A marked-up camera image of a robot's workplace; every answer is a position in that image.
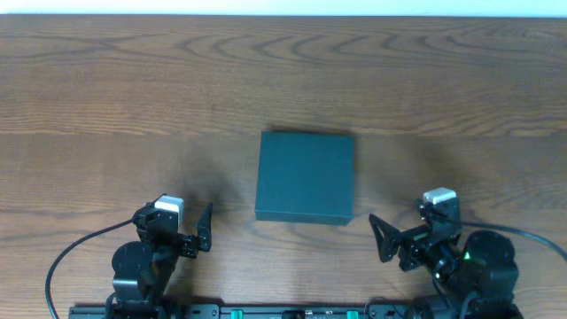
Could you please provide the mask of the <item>black box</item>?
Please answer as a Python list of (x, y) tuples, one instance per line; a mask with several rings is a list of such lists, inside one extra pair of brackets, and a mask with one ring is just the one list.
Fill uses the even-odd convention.
[(347, 225), (353, 219), (353, 168), (351, 136), (264, 131), (256, 219)]

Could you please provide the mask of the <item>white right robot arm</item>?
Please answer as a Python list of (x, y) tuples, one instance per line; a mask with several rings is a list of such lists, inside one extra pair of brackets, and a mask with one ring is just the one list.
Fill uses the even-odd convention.
[(369, 216), (379, 259), (397, 256), (408, 272), (424, 267), (437, 293), (418, 298), (404, 312), (406, 318), (520, 318), (513, 303), (519, 270), (511, 241), (497, 232), (471, 233), (462, 249), (460, 200), (416, 201), (425, 224), (401, 231)]

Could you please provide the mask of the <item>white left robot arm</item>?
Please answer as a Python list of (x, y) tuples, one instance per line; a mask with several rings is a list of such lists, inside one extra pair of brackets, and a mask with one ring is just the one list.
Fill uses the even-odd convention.
[(118, 248), (112, 258), (114, 294), (105, 303), (107, 318), (182, 318), (183, 309), (164, 297), (181, 257), (195, 259), (212, 247), (208, 204), (198, 220), (197, 233), (178, 231), (180, 214), (156, 200), (134, 214), (139, 236)]

